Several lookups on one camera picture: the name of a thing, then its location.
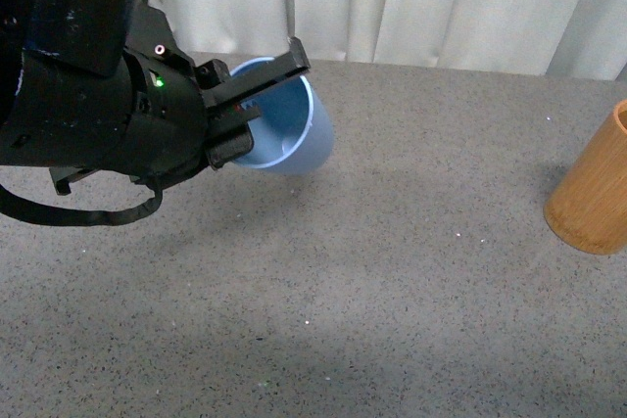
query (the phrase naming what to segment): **blue plastic cup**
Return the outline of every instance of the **blue plastic cup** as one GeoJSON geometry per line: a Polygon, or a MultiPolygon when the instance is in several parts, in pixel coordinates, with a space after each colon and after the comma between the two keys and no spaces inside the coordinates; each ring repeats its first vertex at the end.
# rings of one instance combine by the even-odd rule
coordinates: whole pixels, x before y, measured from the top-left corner
{"type": "MultiPolygon", "coordinates": [[[[231,75],[272,60],[253,59],[231,75]]],[[[255,146],[234,161],[238,165],[294,175],[315,170],[331,155],[333,124],[306,78],[296,77],[242,103],[244,108],[251,105],[259,105],[262,115],[249,122],[255,146]]]]}

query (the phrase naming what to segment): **speckled gray surface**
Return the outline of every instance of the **speckled gray surface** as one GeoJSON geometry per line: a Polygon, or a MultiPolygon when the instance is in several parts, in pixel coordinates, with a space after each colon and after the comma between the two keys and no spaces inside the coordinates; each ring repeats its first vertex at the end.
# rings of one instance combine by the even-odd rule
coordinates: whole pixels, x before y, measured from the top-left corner
{"type": "MultiPolygon", "coordinates": [[[[312,175],[206,171],[124,228],[0,219],[0,415],[627,416],[627,256],[542,217],[627,84],[310,79],[337,132],[312,175]]],[[[101,174],[66,204],[142,195],[101,174]]]]}

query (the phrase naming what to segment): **curtain fold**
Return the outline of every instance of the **curtain fold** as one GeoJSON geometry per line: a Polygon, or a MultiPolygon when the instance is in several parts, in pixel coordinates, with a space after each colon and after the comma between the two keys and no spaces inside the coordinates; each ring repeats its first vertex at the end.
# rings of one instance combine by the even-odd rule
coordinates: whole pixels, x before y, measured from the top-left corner
{"type": "Polygon", "coordinates": [[[615,79],[627,0],[150,0],[183,50],[615,79]]]}

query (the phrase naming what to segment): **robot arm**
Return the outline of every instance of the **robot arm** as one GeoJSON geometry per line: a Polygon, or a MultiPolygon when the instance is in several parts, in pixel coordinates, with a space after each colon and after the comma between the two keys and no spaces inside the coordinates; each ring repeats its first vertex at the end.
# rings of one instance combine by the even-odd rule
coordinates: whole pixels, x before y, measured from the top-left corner
{"type": "Polygon", "coordinates": [[[44,225],[121,225],[159,208],[164,189],[254,146],[240,102],[308,71],[289,51],[241,76],[195,67],[163,12],[142,0],[0,0],[0,164],[50,167],[57,193],[97,170],[156,194],[118,212],[58,209],[0,187],[0,212],[44,225]]]}

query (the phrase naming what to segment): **wooden cup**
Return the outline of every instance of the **wooden cup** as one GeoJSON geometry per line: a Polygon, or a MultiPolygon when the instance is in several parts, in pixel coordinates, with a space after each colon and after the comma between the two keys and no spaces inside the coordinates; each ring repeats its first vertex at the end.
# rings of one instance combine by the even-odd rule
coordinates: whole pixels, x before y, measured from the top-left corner
{"type": "Polygon", "coordinates": [[[595,255],[627,245],[627,100],[614,107],[545,204],[567,244],[595,255]]]}

